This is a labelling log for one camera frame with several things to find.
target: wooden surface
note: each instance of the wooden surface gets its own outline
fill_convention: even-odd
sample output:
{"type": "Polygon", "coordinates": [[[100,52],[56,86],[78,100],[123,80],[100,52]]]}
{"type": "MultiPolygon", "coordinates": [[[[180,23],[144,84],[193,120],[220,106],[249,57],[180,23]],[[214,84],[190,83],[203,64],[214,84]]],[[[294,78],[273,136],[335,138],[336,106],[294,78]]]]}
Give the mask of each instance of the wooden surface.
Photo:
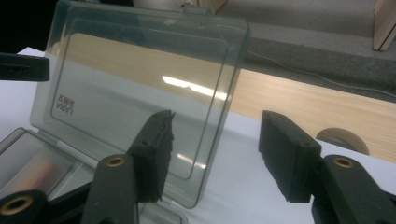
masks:
{"type": "MultiPolygon", "coordinates": [[[[53,53],[59,48],[53,46],[53,53]]],[[[212,75],[221,69],[204,60],[86,35],[72,36],[67,52],[67,60],[203,103],[211,97],[166,85],[162,76],[212,89],[218,80],[212,75]]],[[[359,136],[371,156],[396,163],[396,104],[242,70],[230,109],[257,120],[263,110],[284,114],[312,137],[326,128],[343,128],[359,136]]]]}
{"type": "Polygon", "coordinates": [[[242,70],[231,111],[260,120],[263,110],[288,116],[312,137],[347,129],[371,156],[396,163],[396,104],[242,70]]]}
{"type": "Polygon", "coordinates": [[[396,36],[396,1],[377,0],[373,49],[386,50],[396,36]]]}

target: clear plastic box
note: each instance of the clear plastic box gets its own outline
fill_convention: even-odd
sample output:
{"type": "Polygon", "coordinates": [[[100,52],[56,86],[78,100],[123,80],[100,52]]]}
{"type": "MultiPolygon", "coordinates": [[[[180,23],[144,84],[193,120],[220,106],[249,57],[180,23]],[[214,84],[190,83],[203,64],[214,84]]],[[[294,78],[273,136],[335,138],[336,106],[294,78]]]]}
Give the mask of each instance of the clear plastic box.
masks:
{"type": "MultiPolygon", "coordinates": [[[[60,1],[46,51],[50,82],[38,84],[31,115],[41,138],[70,161],[51,192],[90,181],[99,160],[125,152],[151,114],[170,109],[175,141],[163,193],[194,207],[247,40],[245,20],[202,8],[178,13],[60,1]]],[[[158,209],[146,206],[147,214],[158,209]]]]}

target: white surface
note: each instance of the white surface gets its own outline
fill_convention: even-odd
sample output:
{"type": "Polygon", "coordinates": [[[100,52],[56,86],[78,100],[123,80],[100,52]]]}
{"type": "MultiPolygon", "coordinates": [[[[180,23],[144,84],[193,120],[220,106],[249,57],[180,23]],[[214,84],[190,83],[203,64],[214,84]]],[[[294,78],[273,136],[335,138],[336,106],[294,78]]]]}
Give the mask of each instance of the white surface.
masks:
{"type": "MultiPolygon", "coordinates": [[[[35,88],[34,82],[0,81],[0,140],[19,127],[31,129],[35,88]]],[[[287,203],[278,190],[258,151],[259,133],[258,120],[229,114],[202,200],[193,209],[175,205],[190,223],[314,223],[310,204],[287,203]]],[[[359,161],[382,189],[396,194],[396,164],[321,144],[322,156],[359,161]]]]}

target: transparent plastic case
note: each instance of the transparent plastic case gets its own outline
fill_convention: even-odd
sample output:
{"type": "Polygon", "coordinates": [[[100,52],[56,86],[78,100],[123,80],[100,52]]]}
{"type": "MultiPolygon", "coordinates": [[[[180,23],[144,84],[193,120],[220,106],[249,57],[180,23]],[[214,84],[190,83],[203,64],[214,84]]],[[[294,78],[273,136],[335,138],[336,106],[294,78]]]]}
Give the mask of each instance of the transparent plastic case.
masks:
{"type": "Polygon", "coordinates": [[[238,77],[245,20],[61,1],[34,126],[99,161],[128,149],[147,118],[176,113],[164,195],[194,207],[238,77]]]}
{"type": "Polygon", "coordinates": [[[0,144],[0,153],[0,198],[29,189],[42,190],[53,198],[89,182],[94,172],[44,137],[24,129],[6,138],[0,144]],[[84,178],[69,182],[73,175],[84,178]]]}

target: wooden table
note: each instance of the wooden table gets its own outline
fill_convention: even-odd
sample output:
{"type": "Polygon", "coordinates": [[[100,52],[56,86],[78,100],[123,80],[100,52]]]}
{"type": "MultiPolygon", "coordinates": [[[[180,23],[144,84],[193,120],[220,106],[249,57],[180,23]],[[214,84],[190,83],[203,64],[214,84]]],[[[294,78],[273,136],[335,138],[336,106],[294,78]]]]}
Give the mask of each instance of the wooden table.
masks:
{"type": "Polygon", "coordinates": [[[396,104],[242,70],[231,111],[261,119],[263,110],[288,116],[312,137],[326,128],[347,129],[371,156],[396,162],[396,104]]]}
{"type": "MultiPolygon", "coordinates": [[[[59,48],[55,45],[52,53],[59,48]]],[[[168,71],[173,77],[183,79],[189,74],[189,82],[204,80],[197,84],[216,86],[210,75],[218,72],[219,65],[205,60],[80,34],[71,36],[67,48],[68,60],[159,89],[169,89],[163,84],[164,66],[171,66],[168,71]],[[134,70],[144,77],[134,77],[134,70]]],[[[170,91],[183,94],[175,88],[170,91]]],[[[188,97],[207,102],[199,94],[188,97]]],[[[371,156],[396,163],[396,104],[242,70],[231,111],[260,120],[263,110],[288,116],[312,137],[326,128],[349,130],[366,143],[371,156]]]]}

